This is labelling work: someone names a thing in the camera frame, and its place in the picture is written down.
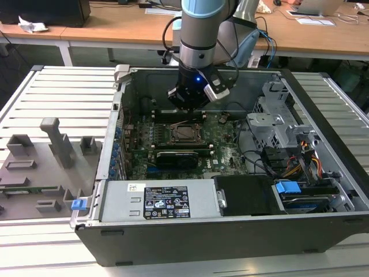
wooden desk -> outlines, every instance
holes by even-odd
[[[163,30],[173,16],[145,14],[138,6],[130,8],[93,8],[83,28],[66,28],[62,40],[83,40],[89,42],[119,42],[135,44],[161,44]],[[171,42],[172,32],[167,32]]]
[[[367,21],[369,17],[359,16],[361,22],[358,25],[342,22],[333,16],[324,19],[334,22],[335,27],[303,25],[286,12],[286,10],[292,10],[289,4],[282,3],[281,7],[276,7],[273,0],[265,0],[265,3],[274,12],[272,14],[257,13],[256,17],[262,16],[265,18],[269,35],[277,42],[278,56],[369,59],[369,21]],[[293,20],[285,18],[281,12]],[[353,3],[344,3],[338,9],[338,12],[356,15],[357,10],[353,8]],[[265,23],[261,18],[257,22],[260,29],[265,29]],[[260,39],[253,52],[253,57],[259,58],[265,53],[266,49],[265,39]]]
[[[265,2],[272,10],[275,8],[273,0]],[[345,3],[338,11],[355,15],[357,11],[352,6],[352,3]],[[58,46],[66,66],[73,66],[72,46],[108,48],[110,60],[114,59],[113,48],[164,49],[161,34],[172,16],[145,14],[145,9],[139,9],[138,6],[119,7],[111,3],[92,3],[91,16],[83,28],[50,27],[48,32],[30,34],[17,25],[4,25],[1,30],[13,43]],[[288,18],[293,18],[285,12],[286,9],[290,9],[286,3],[277,8]],[[278,44],[277,55],[369,60],[369,24],[347,24],[337,17],[331,17],[336,27],[302,25],[296,20],[286,19],[280,12],[275,10],[272,14],[256,14],[256,17],[263,16],[266,19],[269,35]],[[359,18],[361,22],[369,23],[365,16]],[[258,20],[258,26],[265,29],[261,19]],[[168,31],[167,41],[171,43],[171,40],[172,32]],[[6,43],[6,40],[0,36],[2,42]],[[265,40],[260,39],[249,65],[257,65],[255,61],[260,59],[266,48]]]

blue plastic tab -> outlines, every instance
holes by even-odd
[[[300,186],[295,181],[280,181],[276,188],[279,193],[301,193]]]
[[[86,211],[87,210],[87,200],[75,199],[71,204],[72,211]]]

power supply label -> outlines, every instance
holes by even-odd
[[[189,193],[186,186],[145,188],[145,219],[190,217]]]

paper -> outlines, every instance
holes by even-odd
[[[164,10],[158,8],[147,8],[145,10],[146,14],[160,14],[162,16],[174,16],[178,11],[176,10]]]
[[[46,28],[45,24],[43,23],[32,23],[28,22],[27,20],[23,20],[20,16],[18,26],[22,28],[23,31],[33,33],[33,32],[43,32],[47,31],[48,28]]]
[[[300,18],[296,19],[300,24],[307,24],[307,25],[321,25],[321,26],[336,26],[330,20],[324,19],[310,19],[310,18]]]
[[[256,9],[257,13],[272,13],[268,6],[266,6],[263,0],[260,0],[258,8]]]

metal bracket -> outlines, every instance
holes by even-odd
[[[114,80],[121,84],[131,78],[129,65],[117,65],[114,70]]]
[[[296,141],[297,134],[308,135],[311,132],[315,132],[314,128],[311,125],[289,126],[286,130],[288,143],[297,143]]]

